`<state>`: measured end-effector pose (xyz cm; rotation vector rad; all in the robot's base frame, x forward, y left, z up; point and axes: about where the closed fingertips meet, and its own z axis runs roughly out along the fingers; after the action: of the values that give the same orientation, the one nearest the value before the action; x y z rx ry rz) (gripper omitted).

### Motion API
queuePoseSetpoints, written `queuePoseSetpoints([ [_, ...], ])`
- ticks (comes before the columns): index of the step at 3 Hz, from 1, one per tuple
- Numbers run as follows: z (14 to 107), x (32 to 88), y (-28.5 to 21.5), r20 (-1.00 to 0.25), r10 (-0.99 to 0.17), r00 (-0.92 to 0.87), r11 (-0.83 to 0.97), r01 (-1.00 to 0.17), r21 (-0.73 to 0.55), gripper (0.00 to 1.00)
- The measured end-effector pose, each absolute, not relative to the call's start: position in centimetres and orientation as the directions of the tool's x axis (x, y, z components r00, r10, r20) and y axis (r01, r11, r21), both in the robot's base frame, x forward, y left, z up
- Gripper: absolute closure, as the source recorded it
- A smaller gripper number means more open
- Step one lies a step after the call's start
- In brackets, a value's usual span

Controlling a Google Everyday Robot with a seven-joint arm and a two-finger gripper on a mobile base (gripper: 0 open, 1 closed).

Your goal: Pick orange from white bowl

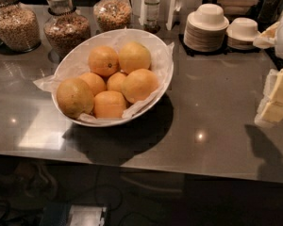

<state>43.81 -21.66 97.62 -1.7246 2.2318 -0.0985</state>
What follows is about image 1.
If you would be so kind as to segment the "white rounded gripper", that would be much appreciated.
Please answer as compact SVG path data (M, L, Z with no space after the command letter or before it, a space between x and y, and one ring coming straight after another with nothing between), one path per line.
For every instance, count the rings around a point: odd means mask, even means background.
M279 22L270 25L259 36L253 45L260 49L275 47L277 57L283 59L283 17ZM263 98L259 103L254 122L257 126L271 128L283 120L283 69L271 69L267 75Z

